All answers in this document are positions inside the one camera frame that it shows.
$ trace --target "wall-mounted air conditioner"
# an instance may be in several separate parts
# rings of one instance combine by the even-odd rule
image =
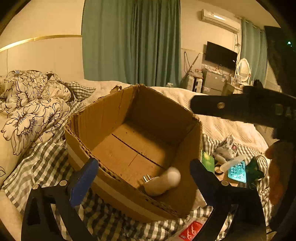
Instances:
[[[215,24],[234,33],[238,33],[241,29],[240,23],[215,12],[207,11],[205,9],[202,10],[202,21]]]

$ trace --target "white comforter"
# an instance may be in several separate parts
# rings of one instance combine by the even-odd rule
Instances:
[[[110,90],[115,85],[122,86],[123,88],[129,86],[128,84],[117,81],[95,82],[80,80],[78,83],[87,87],[96,88],[96,91],[92,94],[92,96],[83,101],[85,105],[89,105],[95,99],[109,94]],[[189,101],[193,95],[198,95],[197,93],[179,88],[153,87],[153,89],[173,99],[187,109],[189,109]],[[260,152],[264,152],[268,147],[265,140],[255,129],[253,124],[238,121],[233,122],[204,115],[198,115],[198,118],[202,122],[203,133],[207,134],[213,139],[223,140],[226,136],[232,134],[236,143],[247,147],[256,148]],[[6,197],[3,190],[0,192],[0,210],[2,212],[2,222],[5,224],[16,241],[20,241],[22,217],[15,206]]]

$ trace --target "white container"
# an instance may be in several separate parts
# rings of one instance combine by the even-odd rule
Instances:
[[[194,86],[193,86],[193,84],[194,84],[194,77],[191,76],[191,75],[187,75],[186,82],[187,82],[186,89],[187,90],[190,90],[190,91],[193,91],[193,89],[194,89]]]
[[[200,93],[202,90],[202,79],[196,79],[195,90],[194,92]]]

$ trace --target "curtain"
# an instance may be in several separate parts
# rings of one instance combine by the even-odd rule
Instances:
[[[179,86],[180,0],[85,0],[84,76]]]
[[[241,58],[246,58],[252,68],[250,81],[260,80],[264,86],[267,65],[266,35],[245,19],[242,20]]]

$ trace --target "gray checkered sheet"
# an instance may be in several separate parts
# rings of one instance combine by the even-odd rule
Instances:
[[[90,96],[93,88],[86,88],[77,83],[67,83],[72,89],[75,99],[68,103],[72,113],[79,111],[84,105],[80,102]],[[72,167],[67,161],[68,152],[64,140],[64,125],[57,130],[51,140],[39,143],[29,150],[26,157],[20,162],[11,175],[4,181],[4,189],[7,197],[15,205],[17,210],[23,214],[29,192],[34,184],[42,187],[57,185],[59,181],[68,180],[73,173]],[[211,154],[219,145],[219,141],[213,140],[207,135],[203,135],[203,149]],[[260,153],[257,150],[238,145],[238,154],[246,154],[247,162],[253,156]],[[260,169],[265,173],[267,166],[265,162],[259,163]],[[262,202],[262,207],[266,219],[266,225],[271,218],[271,203],[269,201],[269,177],[256,183],[258,193]],[[52,209],[61,230],[62,236],[66,240],[71,240],[67,230],[61,220],[59,211],[52,205]],[[166,240],[191,218],[209,217],[212,207],[198,208],[192,210],[187,219],[159,221],[154,223],[140,223],[116,210],[96,194],[89,190],[80,206],[76,207],[80,218],[87,226],[89,232],[98,240]],[[232,216],[228,215],[225,224],[229,227]],[[225,237],[225,232],[221,232],[217,240]]]

